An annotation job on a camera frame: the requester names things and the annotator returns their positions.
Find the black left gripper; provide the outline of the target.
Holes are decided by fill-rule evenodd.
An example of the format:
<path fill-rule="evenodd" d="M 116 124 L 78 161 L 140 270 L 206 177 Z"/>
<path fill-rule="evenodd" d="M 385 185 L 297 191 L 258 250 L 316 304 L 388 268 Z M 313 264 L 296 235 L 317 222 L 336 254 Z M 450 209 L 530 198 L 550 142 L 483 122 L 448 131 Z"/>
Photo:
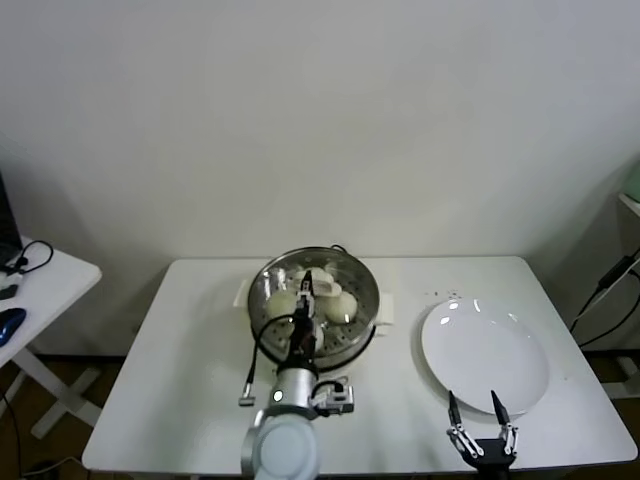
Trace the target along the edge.
<path fill-rule="evenodd" d="M 290 337 L 290 360 L 300 368 L 315 368 L 316 335 L 313 317 L 316 301 L 311 270 L 302 272 L 299 296 L 293 314 L 294 330 Z"/>

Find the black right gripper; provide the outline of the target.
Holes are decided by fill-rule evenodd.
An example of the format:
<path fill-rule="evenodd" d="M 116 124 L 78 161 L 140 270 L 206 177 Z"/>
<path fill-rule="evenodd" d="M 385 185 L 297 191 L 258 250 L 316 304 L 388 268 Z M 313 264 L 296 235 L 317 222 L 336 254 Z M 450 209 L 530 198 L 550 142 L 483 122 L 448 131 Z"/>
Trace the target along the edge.
<path fill-rule="evenodd" d="M 450 427 L 447 435 L 458 452 L 465 456 L 465 462 L 476 470 L 476 479 L 510 480 L 510 467 L 517 454 L 518 428 L 512 424 L 506 407 L 494 390 L 491 397 L 501 428 L 499 438 L 476 441 L 463 425 L 457 398 L 451 390 L 448 391 Z"/>

